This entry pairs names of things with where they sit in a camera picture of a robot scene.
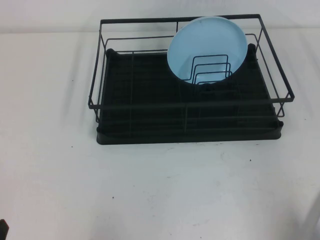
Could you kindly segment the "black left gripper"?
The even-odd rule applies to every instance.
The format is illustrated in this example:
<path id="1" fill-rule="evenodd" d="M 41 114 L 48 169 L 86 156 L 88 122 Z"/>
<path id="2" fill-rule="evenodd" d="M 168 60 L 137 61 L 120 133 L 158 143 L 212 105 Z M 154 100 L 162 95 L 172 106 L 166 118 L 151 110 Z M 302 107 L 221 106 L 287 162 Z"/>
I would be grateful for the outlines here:
<path id="1" fill-rule="evenodd" d="M 6 240 L 9 226 L 4 219 L 0 220 L 0 240 Z"/>

